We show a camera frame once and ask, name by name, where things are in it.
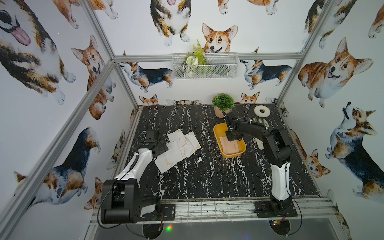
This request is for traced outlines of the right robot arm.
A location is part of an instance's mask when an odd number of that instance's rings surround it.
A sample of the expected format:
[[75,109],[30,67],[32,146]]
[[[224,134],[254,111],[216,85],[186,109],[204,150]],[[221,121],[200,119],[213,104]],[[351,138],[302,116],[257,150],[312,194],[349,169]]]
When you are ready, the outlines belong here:
[[244,134],[263,142],[265,158],[272,170],[269,212],[277,215],[288,209],[292,205],[289,170],[294,150],[287,133],[283,129],[267,127],[249,118],[237,118],[232,112],[224,113],[224,120],[228,127],[226,136],[230,142],[241,140]]

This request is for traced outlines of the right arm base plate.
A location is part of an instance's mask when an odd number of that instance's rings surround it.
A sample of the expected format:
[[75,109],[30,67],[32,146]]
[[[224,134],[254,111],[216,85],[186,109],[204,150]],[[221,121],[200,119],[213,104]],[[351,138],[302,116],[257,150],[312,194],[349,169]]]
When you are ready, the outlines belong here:
[[298,213],[292,201],[262,201],[254,202],[258,218],[297,217]]

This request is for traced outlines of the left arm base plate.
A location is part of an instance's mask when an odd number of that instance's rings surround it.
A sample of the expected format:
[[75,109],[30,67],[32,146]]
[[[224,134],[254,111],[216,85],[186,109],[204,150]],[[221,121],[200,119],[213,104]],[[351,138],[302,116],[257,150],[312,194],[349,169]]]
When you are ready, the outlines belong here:
[[149,205],[142,208],[140,220],[149,221],[173,221],[175,219],[175,204]]

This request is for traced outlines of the yellow plastic storage box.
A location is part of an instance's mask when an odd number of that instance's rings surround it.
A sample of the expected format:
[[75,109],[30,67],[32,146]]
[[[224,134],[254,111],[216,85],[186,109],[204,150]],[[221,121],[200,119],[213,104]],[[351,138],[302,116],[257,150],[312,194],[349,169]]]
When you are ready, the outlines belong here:
[[226,135],[228,127],[226,123],[217,124],[214,126],[214,135],[219,146],[221,155],[226,158],[235,158],[241,156],[247,149],[244,140],[230,141]]

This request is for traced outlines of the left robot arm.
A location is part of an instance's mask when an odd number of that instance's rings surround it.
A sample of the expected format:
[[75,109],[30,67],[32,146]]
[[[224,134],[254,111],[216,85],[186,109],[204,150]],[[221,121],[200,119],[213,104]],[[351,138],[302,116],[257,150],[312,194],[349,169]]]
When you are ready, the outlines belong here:
[[134,155],[126,167],[112,180],[106,180],[102,187],[101,203],[97,213],[100,227],[106,225],[135,224],[139,221],[164,219],[164,207],[160,198],[145,197],[140,192],[143,173],[151,167],[157,157],[168,150],[158,130],[146,130],[138,147],[132,147]]

